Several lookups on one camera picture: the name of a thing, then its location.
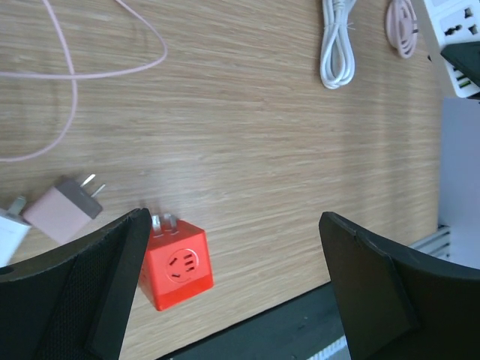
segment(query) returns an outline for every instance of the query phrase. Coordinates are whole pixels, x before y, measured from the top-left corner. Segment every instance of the pink charger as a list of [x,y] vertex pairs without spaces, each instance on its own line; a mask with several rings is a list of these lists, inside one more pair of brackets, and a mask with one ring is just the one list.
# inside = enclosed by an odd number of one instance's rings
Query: pink charger
[[70,242],[80,229],[104,210],[95,197],[105,184],[92,195],[84,189],[94,177],[95,174],[91,174],[82,184],[67,178],[51,187],[23,213],[23,217],[60,245]]

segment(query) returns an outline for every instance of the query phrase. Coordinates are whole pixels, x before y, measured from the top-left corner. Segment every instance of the plug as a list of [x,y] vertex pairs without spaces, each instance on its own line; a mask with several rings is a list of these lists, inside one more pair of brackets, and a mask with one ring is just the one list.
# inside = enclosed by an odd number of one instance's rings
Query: plug
[[205,231],[166,214],[152,216],[140,286],[158,311],[213,287]]
[[85,186],[95,177],[91,174],[82,184],[67,178],[51,187],[23,217],[60,245],[70,242],[75,234],[95,219],[104,209],[95,197],[105,188],[102,184],[92,195]]
[[19,196],[8,210],[0,208],[0,267],[8,265],[30,230],[30,225],[20,216],[25,204],[25,197]]

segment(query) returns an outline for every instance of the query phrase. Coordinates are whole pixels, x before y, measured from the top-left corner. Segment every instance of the white charger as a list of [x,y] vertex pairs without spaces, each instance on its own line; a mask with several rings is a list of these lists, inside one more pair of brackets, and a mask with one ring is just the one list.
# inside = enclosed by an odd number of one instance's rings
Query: white charger
[[8,210],[0,208],[0,267],[8,265],[30,230],[30,225],[20,216],[25,204],[25,197],[19,196]]

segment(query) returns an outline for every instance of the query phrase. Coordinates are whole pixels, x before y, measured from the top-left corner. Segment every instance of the wooden desk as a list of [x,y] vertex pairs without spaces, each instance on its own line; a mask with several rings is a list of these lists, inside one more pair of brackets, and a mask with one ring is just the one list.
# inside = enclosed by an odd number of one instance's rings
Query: wooden desk
[[[52,3],[78,72],[132,67],[161,51],[113,1]],[[387,44],[386,0],[356,5],[357,74],[336,91],[317,76],[314,0],[130,3],[162,32],[168,59],[81,82],[65,141],[0,166],[3,206],[17,194],[35,200],[61,175],[96,173],[107,183],[105,212],[85,233],[137,206],[207,230],[215,288],[163,313],[138,291],[122,359],[155,359],[328,281],[323,211],[406,244],[436,229],[441,97],[422,39],[409,61]],[[0,24],[2,69],[66,72],[39,1],[3,1]],[[1,79],[1,153],[51,141],[70,90]],[[33,230],[15,260],[54,246]]]

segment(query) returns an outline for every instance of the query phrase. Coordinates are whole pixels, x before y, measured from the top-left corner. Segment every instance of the red cube socket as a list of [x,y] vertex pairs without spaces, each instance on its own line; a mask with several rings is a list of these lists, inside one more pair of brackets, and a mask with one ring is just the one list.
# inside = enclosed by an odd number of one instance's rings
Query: red cube socket
[[168,224],[152,217],[140,275],[140,286],[158,311],[213,287],[205,231],[171,215],[165,218]]

